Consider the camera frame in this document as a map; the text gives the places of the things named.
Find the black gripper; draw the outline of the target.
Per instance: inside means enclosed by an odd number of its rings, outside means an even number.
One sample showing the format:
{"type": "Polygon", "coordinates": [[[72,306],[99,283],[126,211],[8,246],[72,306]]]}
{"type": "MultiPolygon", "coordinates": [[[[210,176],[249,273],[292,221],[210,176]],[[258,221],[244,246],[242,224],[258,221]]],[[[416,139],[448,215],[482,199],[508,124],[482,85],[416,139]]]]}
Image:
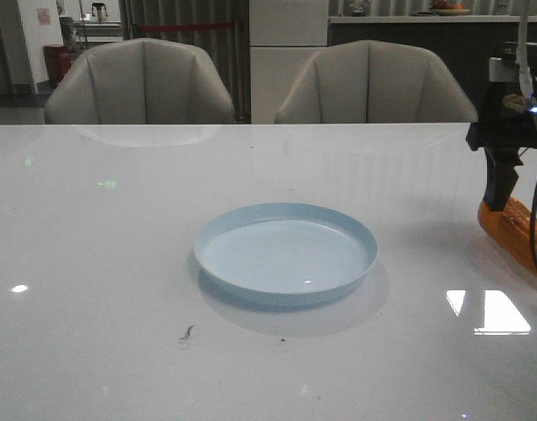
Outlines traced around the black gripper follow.
{"type": "MultiPolygon", "coordinates": [[[[537,100],[537,78],[533,86],[537,100]]],[[[537,149],[537,111],[521,103],[517,82],[489,82],[478,121],[470,125],[466,137],[471,150],[484,147],[487,178],[483,201],[490,211],[505,208],[519,179],[515,168],[523,162],[518,147],[537,149]]]]}

